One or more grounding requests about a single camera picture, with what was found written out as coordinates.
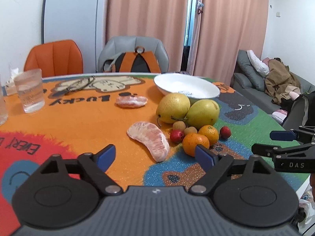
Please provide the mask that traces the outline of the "large yellow pear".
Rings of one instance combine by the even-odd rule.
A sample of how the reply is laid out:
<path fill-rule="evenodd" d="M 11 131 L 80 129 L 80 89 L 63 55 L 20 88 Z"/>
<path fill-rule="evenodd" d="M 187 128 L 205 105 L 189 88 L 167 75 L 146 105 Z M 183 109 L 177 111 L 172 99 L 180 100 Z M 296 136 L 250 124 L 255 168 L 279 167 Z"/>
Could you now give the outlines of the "large yellow pear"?
<path fill-rule="evenodd" d="M 191 107 L 189 98 L 181 93 L 165 95 L 157 106 L 157 122 L 172 124 L 182 120 Z"/>

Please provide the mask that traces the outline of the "grey sofa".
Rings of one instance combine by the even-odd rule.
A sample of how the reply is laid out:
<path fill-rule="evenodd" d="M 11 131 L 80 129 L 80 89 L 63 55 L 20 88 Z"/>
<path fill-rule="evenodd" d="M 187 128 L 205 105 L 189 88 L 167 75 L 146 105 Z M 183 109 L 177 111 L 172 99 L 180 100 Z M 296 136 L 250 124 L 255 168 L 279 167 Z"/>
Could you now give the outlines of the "grey sofa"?
<path fill-rule="evenodd" d="M 238 51 L 230 86 L 268 114 L 280 109 L 265 93 L 264 78 L 251 65 L 244 50 Z"/>

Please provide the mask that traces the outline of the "eyeglasses on mat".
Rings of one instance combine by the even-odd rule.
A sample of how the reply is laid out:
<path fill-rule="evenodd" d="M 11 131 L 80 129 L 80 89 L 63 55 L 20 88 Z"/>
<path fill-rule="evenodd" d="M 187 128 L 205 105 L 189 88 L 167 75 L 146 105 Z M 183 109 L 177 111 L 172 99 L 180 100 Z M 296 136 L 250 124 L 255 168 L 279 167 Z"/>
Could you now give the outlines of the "eyeglasses on mat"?
<path fill-rule="evenodd" d="M 95 76 L 83 77 L 77 79 L 75 82 L 68 84 L 64 89 L 56 91 L 52 97 L 59 98 L 65 95 L 70 95 L 72 93 L 81 91 L 86 87 L 90 86 L 95 81 Z"/>

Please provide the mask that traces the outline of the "colourful cartoon table mat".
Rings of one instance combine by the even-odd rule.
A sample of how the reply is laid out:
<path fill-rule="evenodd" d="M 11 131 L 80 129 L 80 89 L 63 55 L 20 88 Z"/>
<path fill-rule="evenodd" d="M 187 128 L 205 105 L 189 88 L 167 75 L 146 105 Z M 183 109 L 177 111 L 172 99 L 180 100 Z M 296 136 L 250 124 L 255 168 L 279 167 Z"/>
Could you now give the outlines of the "colourful cartoon table mat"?
<path fill-rule="evenodd" d="M 45 105 L 25 113 L 17 95 L 5 97 L 8 119 L 1 126 L 1 235 L 298 235 L 290 224 L 273 228 L 248 228 L 223 217 L 204 195 L 189 193 L 205 171 L 195 156 L 187 155 L 182 144 L 173 144 L 171 127 L 157 123 L 156 110 L 163 94 L 154 78 L 144 74 L 96 74 L 85 89 L 53 98 L 85 75 L 46 78 Z M 253 144 L 280 146 L 270 139 L 271 131 L 283 131 L 269 115 L 233 89 L 220 89 L 214 100 L 220 106 L 216 128 L 228 126 L 231 137 L 220 142 L 216 155 L 249 159 Z M 144 96 L 140 108 L 121 108 L 119 96 Z M 156 162 L 147 147 L 133 140 L 127 130 L 136 122 L 155 124 L 166 136 L 170 151 Z M 50 156 L 63 159 L 98 153 L 114 145 L 116 156 L 106 171 L 123 192 L 105 197 L 85 220 L 61 229 L 39 229 L 21 225 L 12 207 L 16 190 Z M 274 169 L 274 158 L 263 158 Z M 277 172 L 296 192 L 308 173 Z"/>

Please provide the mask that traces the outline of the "brown jacket on sofa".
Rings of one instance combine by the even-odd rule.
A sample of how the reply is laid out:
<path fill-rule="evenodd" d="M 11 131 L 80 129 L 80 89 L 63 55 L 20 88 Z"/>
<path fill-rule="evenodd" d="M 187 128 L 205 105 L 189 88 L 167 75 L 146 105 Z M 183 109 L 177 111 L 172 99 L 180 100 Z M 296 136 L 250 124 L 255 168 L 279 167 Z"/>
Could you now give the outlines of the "brown jacket on sofa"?
<path fill-rule="evenodd" d="M 301 84 L 289 67 L 279 59 L 268 61 L 269 73 L 265 78 L 265 93 L 272 103 L 281 105 L 281 99 L 290 99 L 290 92 L 301 94 Z"/>

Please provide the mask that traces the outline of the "orange black backpack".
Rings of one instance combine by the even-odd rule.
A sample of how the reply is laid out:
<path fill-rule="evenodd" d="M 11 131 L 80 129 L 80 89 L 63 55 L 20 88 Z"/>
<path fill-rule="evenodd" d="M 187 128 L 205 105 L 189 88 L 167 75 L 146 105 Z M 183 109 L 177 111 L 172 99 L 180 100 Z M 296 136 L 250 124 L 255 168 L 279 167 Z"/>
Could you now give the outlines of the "orange black backpack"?
<path fill-rule="evenodd" d="M 161 73 L 152 51 L 137 46 L 134 51 L 122 52 L 103 63 L 104 73 Z"/>

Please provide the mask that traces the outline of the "white refrigerator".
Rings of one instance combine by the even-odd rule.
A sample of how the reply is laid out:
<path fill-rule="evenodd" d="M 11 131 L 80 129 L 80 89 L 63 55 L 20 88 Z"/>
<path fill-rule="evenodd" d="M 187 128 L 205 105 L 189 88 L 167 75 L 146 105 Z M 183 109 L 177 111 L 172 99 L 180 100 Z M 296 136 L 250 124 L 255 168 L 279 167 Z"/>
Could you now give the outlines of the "white refrigerator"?
<path fill-rule="evenodd" d="M 105 46 L 108 0 L 44 0 L 42 42 L 73 40 L 83 72 L 96 73 Z"/>

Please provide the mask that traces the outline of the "brown longan fruit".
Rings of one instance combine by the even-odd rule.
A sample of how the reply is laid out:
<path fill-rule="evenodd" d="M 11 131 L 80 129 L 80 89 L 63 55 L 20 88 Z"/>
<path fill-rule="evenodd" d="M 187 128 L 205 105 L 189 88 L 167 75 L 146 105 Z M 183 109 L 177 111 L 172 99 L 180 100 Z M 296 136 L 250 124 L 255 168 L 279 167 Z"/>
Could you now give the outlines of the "brown longan fruit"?
<path fill-rule="evenodd" d="M 172 129 L 173 130 L 179 130 L 179 131 L 183 132 L 186 129 L 186 124 L 182 121 L 177 121 L 177 122 L 173 123 Z"/>
<path fill-rule="evenodd" d="M 197 133 L 197 129 L 193 126 L 187 127 L 186 129 L 184 129 L 183 133 L 185 136 L 190 134 L 190 133 Z"/>

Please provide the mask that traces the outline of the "white ceramic bowl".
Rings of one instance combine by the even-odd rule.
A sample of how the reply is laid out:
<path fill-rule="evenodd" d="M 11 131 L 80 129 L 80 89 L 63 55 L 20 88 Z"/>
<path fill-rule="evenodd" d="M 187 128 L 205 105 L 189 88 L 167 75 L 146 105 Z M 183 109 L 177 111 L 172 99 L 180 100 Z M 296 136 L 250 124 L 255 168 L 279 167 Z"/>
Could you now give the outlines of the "white ceramic bowl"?
<path fill-rule="evenodd" d="M 167 73 L 157 75 L 153 80 L 164 95 L 181 93 L 191 101 L 214 99 L 220 96 L 220 89 L 216 85 L 196 76 Z"/>

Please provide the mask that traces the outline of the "large orange tangerine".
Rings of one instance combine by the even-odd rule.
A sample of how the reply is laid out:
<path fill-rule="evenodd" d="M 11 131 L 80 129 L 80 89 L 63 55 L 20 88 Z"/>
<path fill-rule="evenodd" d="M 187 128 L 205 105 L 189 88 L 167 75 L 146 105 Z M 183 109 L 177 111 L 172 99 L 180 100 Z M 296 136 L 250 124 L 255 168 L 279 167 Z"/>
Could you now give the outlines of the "large orange tangerine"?
<path fill-rule="evenodd" d="M 182 141 L 182 147 L 183 147 L 184 152 L 187 155 L 192 156 L 192 157 L 195 156 L 195 148 L 199 144 L 201 144 L 207 149 L 210 147 L 208 138 L 198 133 L 188 133 L 183 138 L 183 141 Z"/>

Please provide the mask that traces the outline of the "small orange tangerine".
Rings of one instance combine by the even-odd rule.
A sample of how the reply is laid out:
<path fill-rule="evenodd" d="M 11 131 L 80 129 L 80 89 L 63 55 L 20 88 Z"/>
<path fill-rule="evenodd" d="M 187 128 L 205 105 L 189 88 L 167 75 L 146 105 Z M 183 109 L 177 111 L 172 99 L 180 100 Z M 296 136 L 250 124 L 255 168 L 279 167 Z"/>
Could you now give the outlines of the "small orange tangerine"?
<path fill-rule="evenodd" d="M 201 127 L 198 133 L 204 135 L 209 140 L 210 146 L 214 146 L 220 138 L 218 130 L 212 125 Z"/>

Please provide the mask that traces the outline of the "pink curtain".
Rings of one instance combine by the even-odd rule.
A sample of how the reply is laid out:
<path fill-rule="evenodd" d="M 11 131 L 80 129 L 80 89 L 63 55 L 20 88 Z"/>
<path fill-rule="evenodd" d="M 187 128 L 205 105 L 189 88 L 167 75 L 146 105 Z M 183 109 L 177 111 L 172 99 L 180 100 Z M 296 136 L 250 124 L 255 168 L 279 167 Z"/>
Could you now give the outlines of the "pink curtain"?
<path fill-rule="evenodd" d="M 181 67 L 188 0 L 108 0 L 106 38 L 148 36 L 162 41 L 169 70 Z M 269 0 L 196 0 L 187 69 L 229 84 L 239 50 L 261 55 Z"/>

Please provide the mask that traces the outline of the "small pomelo segment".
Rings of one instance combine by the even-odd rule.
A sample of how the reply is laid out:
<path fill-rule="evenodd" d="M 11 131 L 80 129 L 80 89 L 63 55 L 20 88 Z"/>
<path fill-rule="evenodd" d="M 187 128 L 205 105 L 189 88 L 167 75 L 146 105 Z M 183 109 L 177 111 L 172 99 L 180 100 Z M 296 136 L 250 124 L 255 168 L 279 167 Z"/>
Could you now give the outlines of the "small pomelo segment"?
<path fill-rule="evenodd" d="M 147 101 L 144 96 L 119 96 L 115 104 L 121 108 L 140 108 L 145 106 Z"/>

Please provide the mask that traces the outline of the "clear drinking glass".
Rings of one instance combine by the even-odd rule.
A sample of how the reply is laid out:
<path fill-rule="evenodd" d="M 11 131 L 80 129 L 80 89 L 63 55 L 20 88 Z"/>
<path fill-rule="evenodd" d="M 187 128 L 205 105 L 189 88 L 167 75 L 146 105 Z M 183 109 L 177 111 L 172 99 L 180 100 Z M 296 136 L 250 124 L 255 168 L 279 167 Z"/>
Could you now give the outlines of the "clear drinking glass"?
<path fill-rule="evenodd" d="M 34 113 L 45 105 L 42 70 L 32 69 L 14 78 L 18 97 L 25 113 Z"/>

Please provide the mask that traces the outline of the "grey chair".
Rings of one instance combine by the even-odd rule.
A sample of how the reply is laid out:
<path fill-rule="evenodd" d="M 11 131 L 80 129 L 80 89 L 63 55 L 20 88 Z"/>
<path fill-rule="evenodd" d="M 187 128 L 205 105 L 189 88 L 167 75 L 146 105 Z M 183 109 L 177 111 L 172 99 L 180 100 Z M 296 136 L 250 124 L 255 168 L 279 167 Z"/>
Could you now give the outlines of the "grey chair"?
<path fill-rule="evenodd" d="M 152 51 L 157 58 L 161 72 L 169 69 L 169 57 L 161 40 L 144 36 L 114 36 L 105 45 L 98 59 L 97 72 L 110 71 L 110 65 L 123 52 L 134 52 L 136 47 Z"/>

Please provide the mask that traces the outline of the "orange chair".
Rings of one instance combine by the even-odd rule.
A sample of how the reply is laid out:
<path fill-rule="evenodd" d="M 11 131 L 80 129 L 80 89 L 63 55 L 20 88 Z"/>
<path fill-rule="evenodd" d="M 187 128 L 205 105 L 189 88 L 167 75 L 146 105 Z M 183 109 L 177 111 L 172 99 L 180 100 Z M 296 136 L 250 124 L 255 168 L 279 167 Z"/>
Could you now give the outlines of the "orange chair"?
<path fill-rule="evenodd" d="M 43 77 L 83 73 L 83 58 L 73 40 L 37 45 L 29 52 L 24 71 L 41 69 Z"/>

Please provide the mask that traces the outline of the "tissue pack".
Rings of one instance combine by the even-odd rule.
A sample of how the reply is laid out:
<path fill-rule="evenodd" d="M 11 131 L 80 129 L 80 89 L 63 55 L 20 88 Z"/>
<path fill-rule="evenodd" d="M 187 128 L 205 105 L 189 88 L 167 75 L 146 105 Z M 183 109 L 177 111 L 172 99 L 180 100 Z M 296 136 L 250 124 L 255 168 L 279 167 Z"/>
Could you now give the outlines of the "tissue pack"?
<path fill-rule="evenodd" d="M 17 89 L 14 83 L 14 79 L 20 74 L 22 74 L 22 71 L 19 71 L 19 68 L 12 68 L 11 66 L 9 66 L 9 69 L 10 69 L 10 79 L 4 85 L 7 96 L 17 94 Z"/>

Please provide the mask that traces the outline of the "long pomelo segment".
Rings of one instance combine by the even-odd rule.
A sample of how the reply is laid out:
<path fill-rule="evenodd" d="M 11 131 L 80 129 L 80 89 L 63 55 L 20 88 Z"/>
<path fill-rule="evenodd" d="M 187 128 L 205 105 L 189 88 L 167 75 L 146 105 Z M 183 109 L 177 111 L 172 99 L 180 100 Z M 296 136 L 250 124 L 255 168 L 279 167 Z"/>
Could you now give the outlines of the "long pomelo segment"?
<path fill-rule="evenodd" d="M 170 146 L 164 133 L 155 124 L 136 122 L 129 127 L 127 134 L 147 147 L 156 162 L 163 162 L 166 159 Z"/>

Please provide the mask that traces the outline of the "white pillow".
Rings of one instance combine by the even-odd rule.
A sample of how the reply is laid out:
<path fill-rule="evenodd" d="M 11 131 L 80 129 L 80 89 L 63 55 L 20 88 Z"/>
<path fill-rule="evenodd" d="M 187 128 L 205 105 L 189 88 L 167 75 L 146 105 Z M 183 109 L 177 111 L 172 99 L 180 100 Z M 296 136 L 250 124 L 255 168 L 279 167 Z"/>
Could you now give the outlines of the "white pillow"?
<path fill-rule="evenodd" d="M 270 69 L 267 64 L 265 64 L 263 61 L 261 61 L 253 52 L 253 50 L 247 50 L 246 51 L 248 59 L 251 63 L 251 65 L 254 67 L 254 69 L 263 77 L 266 78 L 266 76 L 269 74 Z"/>

